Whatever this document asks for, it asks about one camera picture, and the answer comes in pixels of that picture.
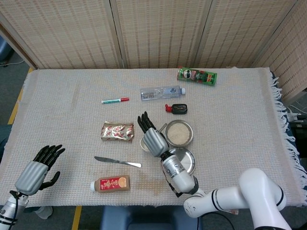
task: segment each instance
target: white bottle cap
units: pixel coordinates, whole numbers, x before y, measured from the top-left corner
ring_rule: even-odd
[[[91,182],[91,191],[95,191],[95,181]]]
[[[180,92],[182,95],[186,94],[186,89],[185,88],[180,88]]]

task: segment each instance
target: white textured tablecloth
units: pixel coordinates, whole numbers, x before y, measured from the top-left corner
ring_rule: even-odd
[[[211,69],[218,73],[214,87],[177,81],[177,69],[35,70],[24,93],[0,167],[0,203],[14,189],[22,170],[45,145],[63,144],[45,180],[61,171],[57,183],[30,197],[29,206],[63,205],[180,205],[160,170],[159,159],[140,148],[143,135],[137,117],[144,111],[156,127],[175,119],[191,124],[194,140],[188,146],[196,158],[194,175],[200,188],[238,184],[250,168],[264,170],[285,191],[288,205],[306,204],[303,169],[296,149],[286,140],[282,104],[275,99],[268,68]],[[140,88],[180,85],[180,99],[141,102]],[[101,100],[129,97],[129,102]],[[165,112],[165,104],[185,103],[186,115]],[[134,122],[133,143],[102,142],[105,121]],[[94,156],[140,162],[142,168],[102,163]],[[90,191],[99,177],[128,174],[131,190],[110,194]]]

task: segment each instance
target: marker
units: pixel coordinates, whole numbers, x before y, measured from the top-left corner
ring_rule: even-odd
[[[123,97],[119,99],[112,99],[112,100],[105,100],[101,101],[102,104],[110,104],[110,103],[116,103],[116,102],[126,102],[129,101],[129,97]]]

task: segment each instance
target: tablecloth fringe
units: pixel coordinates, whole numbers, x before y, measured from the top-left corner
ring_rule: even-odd
[[[277,84],[279,83],[277,80],[278,78],[272,79],[271,88],[273,92],[275,107],[278,114],[278,119],[281,125],[281,128],[283,130],[283,138],[285,139],[286,147],[288,149],[288,154],[290,155],[291,162],[293,164],[294,173],[298,176],[301,188],[302,188],[302,195],[304,196],[304,203],[302,203],[302,206],[307,206],[307,190],[305,187],[307,186],[307,173],[304,167],[300,164],[299,160],[299,152],[297,151],[296,147],[291,143],[295,142],[295,138],[293,136],[289,136],[287,134],[287,131],[289,130],[289,123],[287,122],[286,118],[286,107],[283,105],[282,102],[279,100],[281,99],[281,90],[277,88]]]

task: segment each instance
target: knife handle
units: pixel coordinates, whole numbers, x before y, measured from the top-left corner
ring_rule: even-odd
[[[134,167],[142,167],[142,165],[140,163],[131,163],[131,162],[126,162],[126,161],[119,161],[120,164],[126,164],[126,165],[131,165],[131,166],[134,166]]]

